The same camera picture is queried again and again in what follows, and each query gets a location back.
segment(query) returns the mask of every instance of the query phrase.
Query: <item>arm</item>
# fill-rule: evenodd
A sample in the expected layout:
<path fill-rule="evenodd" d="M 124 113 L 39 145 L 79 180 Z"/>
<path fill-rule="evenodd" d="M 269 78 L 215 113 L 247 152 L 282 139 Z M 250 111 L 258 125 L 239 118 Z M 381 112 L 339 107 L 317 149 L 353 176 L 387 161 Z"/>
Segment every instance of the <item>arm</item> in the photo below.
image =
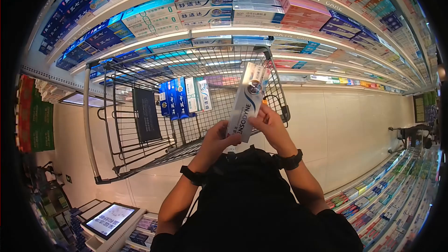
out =
<path fill-rule="evenodd" d="M 283 126 L 280 115 L 266 104 L 261 105 L 257 117 L 249 118 L 249 122 L 266 136 L 278 155 L 287 158 L 297 154 L 297 148 Z M 322 188 L 306 168 L 304 161 L 301 161 L 297 168 L 286 171 L 286 176 L 300 204 L 311 210 L 313 214 L 328 209 Z"/>
<path fill-rule="evenodd" d="M 240 134 L 234 134 L 222 139 L 224 138 L 227 124 L 228 121 L 220 121 L 207 131 L 198 154 L 188 164 L 188 168 L 191 171 L 206 172 L 216 162 L 224 149 L 230 145 L 240 143 Z M 198 186 L 194 186 L 187 177 L 181 176 L 176 186 L 174 186 L 160 206 L 156 235 L 160 233 L 173 235 L 176 233 L 182 226 L 182 221 L 187 215 L 197 189 Z"/>

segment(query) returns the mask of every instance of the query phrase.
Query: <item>another shopping cart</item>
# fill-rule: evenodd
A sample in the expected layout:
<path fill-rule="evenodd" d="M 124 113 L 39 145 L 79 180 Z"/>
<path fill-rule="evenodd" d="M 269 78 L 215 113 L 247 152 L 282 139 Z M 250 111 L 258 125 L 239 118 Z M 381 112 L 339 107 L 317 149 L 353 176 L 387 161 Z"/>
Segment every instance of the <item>another shopping cart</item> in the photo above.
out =
<path fill-rule="evenodd" d="M 84 125 L 87 149 L 97 184 L 111 183 L 140 171 L 194 156 L 206 131 L 223 119 L 229 119 L 244 64 L 252 62 L 269 68 L 271 75 L 266 87 L 267 104 L 280 114 L 287 126 L 290 113 L 272 54 L 264 45 L 223 45 L 188 47 L 120 60 L 109 57 L 89 62 L 84 82 Z M 114 178 L 103 179 L 98 171 L 89 126 L 88 92 L 91 69 L 101 72 L 104 79 L 104 108 L 98 117 L 105 122 L 108 145 L 112 156 Z M 175 78 L 195 77 L 207 80 L 212 100 L 211 111 L 198 112 L 186 119 L 170 120 L 161 115 L 160 84 Z M 106 114 L 107 91 L 112 91 L 115 126 L 109 126 Z M 160 135 L 147 137 L 141 125 L 142 115 L 136 95 L 143 93 L 155 102 Z M 116 134 L 118 149 L 112 147 Z"/>

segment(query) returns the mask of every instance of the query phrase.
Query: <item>person's left hand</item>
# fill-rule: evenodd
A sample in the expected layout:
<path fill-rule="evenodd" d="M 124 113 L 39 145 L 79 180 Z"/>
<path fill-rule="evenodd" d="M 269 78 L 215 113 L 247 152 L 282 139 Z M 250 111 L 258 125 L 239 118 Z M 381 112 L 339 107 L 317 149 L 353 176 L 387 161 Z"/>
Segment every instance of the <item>person's left hand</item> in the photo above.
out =
<path fill-rule="evenodd" d="M 241 143 L 241 134 L 232 134 L 225 137 L 228 121 L 220 121 L 212 126 L 205 134 L 202 146 L 188 168 L 193 172 L 205 172 L 214 164 L 222 152 L 230 145 Z"/>

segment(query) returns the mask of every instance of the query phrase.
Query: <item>person's right hand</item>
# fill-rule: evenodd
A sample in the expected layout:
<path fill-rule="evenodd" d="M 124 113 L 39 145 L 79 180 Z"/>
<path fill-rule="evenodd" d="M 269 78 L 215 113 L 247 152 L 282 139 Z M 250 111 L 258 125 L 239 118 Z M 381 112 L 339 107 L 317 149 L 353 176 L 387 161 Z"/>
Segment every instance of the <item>person's right hand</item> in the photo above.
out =
<path fill-rule="evenodd" d="M 249 117 L 249 123 L 264 134 L 278 155 L 287 158 L 297 154 L 297 148 L 283 126 L 280 115 L 266 104 L 261 104 L 257 117 Z"/>

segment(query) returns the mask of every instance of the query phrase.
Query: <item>hand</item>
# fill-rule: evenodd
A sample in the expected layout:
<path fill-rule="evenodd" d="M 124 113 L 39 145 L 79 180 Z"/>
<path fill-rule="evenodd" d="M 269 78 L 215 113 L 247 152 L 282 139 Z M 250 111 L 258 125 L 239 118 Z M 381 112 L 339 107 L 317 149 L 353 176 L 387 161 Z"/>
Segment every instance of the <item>hand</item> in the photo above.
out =
<path fill-rule="evenodd" d="M 257 117 L 249 117 L 249 123 L 264 134 L 280 156 L 287 158 L 297 154 L 297 148 L 283 126 L 280 115 L 266 104 L 261 104 Z"/>
<path fill-rule="evenodd" d="M 205 134 L 204 141 L 198 154 L 188 165 L 193 172 L 205 172 L 213 165 L 222 154 L 222 152 L 230 145 L 237 146 L 241 143 L 241 134 L 232 134 L 225 137 L 228 121 L 220 121 L 212 126 Z"/>

